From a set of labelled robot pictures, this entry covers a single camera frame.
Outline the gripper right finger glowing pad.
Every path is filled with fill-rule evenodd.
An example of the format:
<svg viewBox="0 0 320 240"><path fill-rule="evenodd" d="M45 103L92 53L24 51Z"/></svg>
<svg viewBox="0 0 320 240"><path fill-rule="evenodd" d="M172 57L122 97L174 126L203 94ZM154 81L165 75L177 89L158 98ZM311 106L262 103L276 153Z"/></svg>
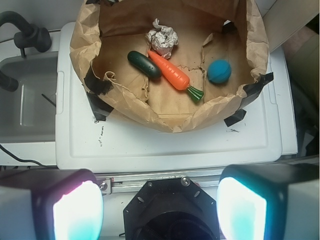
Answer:
<svg viewBox="0 0 320 240"><path fill-rule="evenodd" d="M320 170L310 163L232 164L217 188L228 240L318 240Z"/></svg>

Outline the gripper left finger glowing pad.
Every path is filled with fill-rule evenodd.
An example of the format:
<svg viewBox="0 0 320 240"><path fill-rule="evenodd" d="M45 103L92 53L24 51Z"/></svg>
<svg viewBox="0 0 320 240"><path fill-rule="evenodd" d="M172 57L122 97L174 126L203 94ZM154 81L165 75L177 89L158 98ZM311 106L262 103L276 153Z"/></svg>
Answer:
<svg viewBox="0 0 320 240"><path fill-rule="evenodd" d="M103 214L103 196L88 169L0 174L2 240L97 240Z"/></svg>

